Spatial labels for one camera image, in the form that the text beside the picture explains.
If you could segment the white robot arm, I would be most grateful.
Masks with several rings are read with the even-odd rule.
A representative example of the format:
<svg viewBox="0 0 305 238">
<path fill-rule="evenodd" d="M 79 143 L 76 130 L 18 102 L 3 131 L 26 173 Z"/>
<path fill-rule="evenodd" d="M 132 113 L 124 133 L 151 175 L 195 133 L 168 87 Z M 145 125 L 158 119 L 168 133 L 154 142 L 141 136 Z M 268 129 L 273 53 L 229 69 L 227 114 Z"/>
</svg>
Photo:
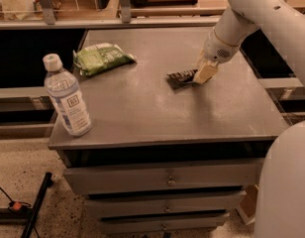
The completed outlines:
<svg viewBox="0 0 305 238">
<path fill-rule="evenodd" d="M 286 0 L 228 0 L 208 35 L 193 81 L 203 83 L 230 60 L 242 41 L 262 30 L 294 73 L 263 79 L 265 87 L 305 87 L 305 16 Z M 305 238 L 305 121 L 282 132 L 269 148 L 261 169 L 254 238 Z"/>
</svg>

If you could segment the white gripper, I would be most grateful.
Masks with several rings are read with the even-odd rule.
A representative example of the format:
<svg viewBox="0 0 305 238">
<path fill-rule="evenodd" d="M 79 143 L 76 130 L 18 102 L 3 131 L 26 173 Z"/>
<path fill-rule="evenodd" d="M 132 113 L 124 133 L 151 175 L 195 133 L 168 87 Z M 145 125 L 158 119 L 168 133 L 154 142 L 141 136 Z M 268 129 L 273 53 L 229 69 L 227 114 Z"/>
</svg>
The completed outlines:
<svg viewBox="0 0 305 238">
<path fill-rule="evenodd" d="M 204 43 L 203 50 L 197 58 L 196 67 L 199 67 L 193 77 L 193 82 L 203 84 L 218 71 L 218 63 L 229 61 L 239 50 L 240 43 L 220 38 L 213 29 Z"/>
</svg>

